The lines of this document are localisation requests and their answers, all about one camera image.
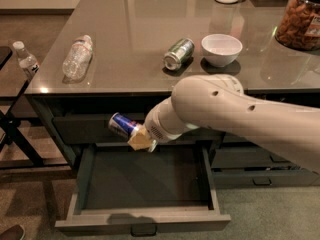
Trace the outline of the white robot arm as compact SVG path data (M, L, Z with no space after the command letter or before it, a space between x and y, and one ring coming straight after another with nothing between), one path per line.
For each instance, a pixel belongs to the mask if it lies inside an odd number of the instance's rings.
M320 109L247 96L239 80L226 74L180 80L128 144L152 149L200 127L243 137L320 173Z

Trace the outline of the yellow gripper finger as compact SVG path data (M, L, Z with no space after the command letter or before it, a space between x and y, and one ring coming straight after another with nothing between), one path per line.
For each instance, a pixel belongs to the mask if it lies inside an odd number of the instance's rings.
M157 141L152 139L147 129L142 126L132 133L128 144L135 151L145 149L148 152L152 152L157 145Z

